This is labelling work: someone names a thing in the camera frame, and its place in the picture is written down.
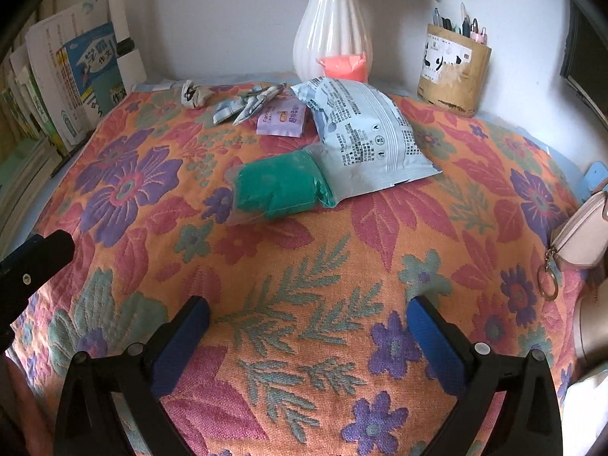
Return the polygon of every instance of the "floral tablecloth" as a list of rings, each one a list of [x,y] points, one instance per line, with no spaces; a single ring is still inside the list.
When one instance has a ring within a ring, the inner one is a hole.
[[[250,87],[215,87],[214,102]],[[228,226],[226,171],[316,141],[314,125],[301,139],[257,136],[253,122],[214,127],[214,108],[182,109],[178,89],[129,96],[38,222],[77,248],[15,325],[50,416],[75,352],[146,341],[191,295],[207,298],[212,325],[162,403],[199,456],[420,454],[455,399],[407,328],[418,294],[472,341],[543,350],[563,398],[583,274],[558,273],[555,302],[535,282],[549,231],[576,209],[559,168],[507,130],[393,99],[442,175]]]

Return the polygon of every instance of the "purple packet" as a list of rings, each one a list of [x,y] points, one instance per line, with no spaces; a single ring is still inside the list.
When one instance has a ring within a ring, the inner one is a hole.
[[[280,135],[301,137],[306,119],[307,106],[302,103],[291,89],[274,98],[266,106],[259,118],[258,135]]]

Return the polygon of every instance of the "white ceramic vase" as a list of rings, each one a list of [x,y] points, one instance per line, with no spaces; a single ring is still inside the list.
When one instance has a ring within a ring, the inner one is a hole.
[[[294,42],[294,67],[302,81],[324,75],[317,58],[363,54],[372,66],[372,39],[359,0],[309,0]]]

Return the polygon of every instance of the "sticker on pen holder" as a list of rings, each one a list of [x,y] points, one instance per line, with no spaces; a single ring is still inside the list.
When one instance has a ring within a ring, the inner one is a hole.
[[[470,63],[472,53],[473,50],[454,41],[428,34],[424,48],[422,77],[438,84],[439,76],[447,68],[446,65]]]

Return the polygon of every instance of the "blue book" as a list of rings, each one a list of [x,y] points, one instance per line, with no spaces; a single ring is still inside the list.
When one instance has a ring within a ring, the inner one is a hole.
[[[127,95],[117,63],[114,27],[96,27],[67,42],[62,51],[70,88],[95,128]]]

